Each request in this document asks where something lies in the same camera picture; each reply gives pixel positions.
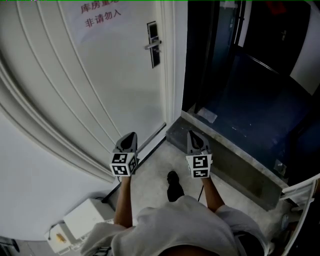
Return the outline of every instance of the white box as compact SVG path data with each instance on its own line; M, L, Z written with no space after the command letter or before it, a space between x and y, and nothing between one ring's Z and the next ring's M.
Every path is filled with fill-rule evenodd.
M75 239L80 239L89 233L100 222L113 219L114 210L110 205L97 199L87 199L77 208L63 217Z
M65 242L59 241L57 238L57 234L61 235L65 239ZM44 237L49 243L54 253L58 253L64 249L67 249L72 244L78 242L75 239L75 237L71 234L70 230L68 229L65 223L55 225L53 228L51 228L50 232L48 231L47 233L45 233Z

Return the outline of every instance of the door lock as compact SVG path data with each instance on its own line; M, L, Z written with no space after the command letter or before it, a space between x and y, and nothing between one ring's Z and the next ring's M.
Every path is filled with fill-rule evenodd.
M159 45L162 43L159 40L157 23L155 21L147 24L149 44L144 47L145 50L150 50L152 68L160 64L160 49Z

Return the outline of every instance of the sign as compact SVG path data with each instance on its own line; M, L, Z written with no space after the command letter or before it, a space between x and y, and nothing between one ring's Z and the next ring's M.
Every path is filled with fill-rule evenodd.
M92 40L106 30L115 29L129 21L130 2L127 1L66 1L64 16L75 44Z

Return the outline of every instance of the gray floor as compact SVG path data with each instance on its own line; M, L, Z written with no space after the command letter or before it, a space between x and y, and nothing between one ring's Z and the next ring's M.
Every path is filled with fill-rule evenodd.
M167 174L175 170L180 177L180 184L184 194L198 199L202 183L200 179L191 179L185 159L185 154L168 142L164 142L138 169L132 177L131 201L134 222L139 211L145 207L159 207L167 202ZM290 205L279 202L271 211L265 211L233 187L216 176L211 176L224 202L233 208L243 211L252 217L260 226L262 232L270 240L278 231L280 220L284 213L289 211ZM110 200L116 205L119 190ZM206 198L202 193L200 202L206 204ZM48 243L17 241L21 253L12 253L13 256L55 256ZM77 256L79 252L68 252L65 256Z

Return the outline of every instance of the black shoe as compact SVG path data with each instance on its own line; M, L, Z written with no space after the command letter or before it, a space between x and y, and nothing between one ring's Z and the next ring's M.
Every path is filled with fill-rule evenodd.
M166 180L168 181L169 184L171 182L179 183L179 176L174 170L172 170L172 171L169 171L169 173L166 177Z

